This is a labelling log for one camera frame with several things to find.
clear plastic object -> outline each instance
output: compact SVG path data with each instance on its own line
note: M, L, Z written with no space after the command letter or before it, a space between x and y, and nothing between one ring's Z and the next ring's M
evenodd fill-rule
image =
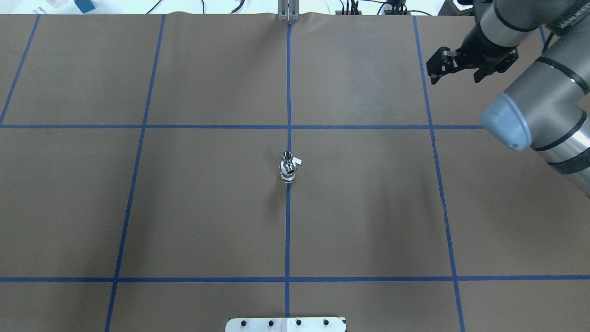
M45 0L47 3L55 9L60 9L69 0Z

white metal plate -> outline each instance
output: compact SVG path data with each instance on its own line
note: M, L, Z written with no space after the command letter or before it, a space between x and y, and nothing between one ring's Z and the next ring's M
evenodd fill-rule
M225 332L346 332L346 318L233 318Z

silver hinge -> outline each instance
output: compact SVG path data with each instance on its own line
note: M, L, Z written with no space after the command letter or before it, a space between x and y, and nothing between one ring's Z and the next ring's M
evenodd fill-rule
M277 19L286 23L299 21L299 0L278 0Z

robotic arm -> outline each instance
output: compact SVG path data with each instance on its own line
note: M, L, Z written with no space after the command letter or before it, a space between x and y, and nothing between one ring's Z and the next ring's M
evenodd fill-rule
M457 51L441 47L428 60L431 83L462 69L477 69L476 83L503 73L518 59L516 47L545 24L560 39L496 99L481 124L515 151L533 148L590 197L590 119L578 107L590 92L590 0L473 2L476 26Z

shiny metal fitting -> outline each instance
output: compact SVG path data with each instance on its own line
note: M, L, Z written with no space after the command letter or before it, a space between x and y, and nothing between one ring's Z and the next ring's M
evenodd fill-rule
M285 151L282 154L280 175L281 179L285 183L291 183L295 180L295 174L297 174L297 165L301 165L301 159L295 158L291 151Z

